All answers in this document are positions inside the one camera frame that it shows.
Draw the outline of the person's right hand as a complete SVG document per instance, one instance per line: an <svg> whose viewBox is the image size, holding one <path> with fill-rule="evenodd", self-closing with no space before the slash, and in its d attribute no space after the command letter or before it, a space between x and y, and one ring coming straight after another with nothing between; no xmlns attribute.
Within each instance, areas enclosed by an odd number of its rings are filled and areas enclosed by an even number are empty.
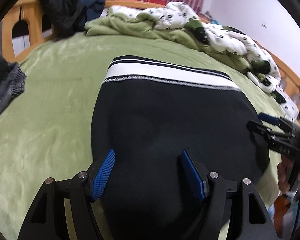
<svg viewBox="0 0 300 240"><path fill-rule="evenodd" d="M293 164L293 161L282 155L281 162L277 165L278 186L282 193L286 193L290 189L290 184L287 179L287 170L291 168Z"/></svg>

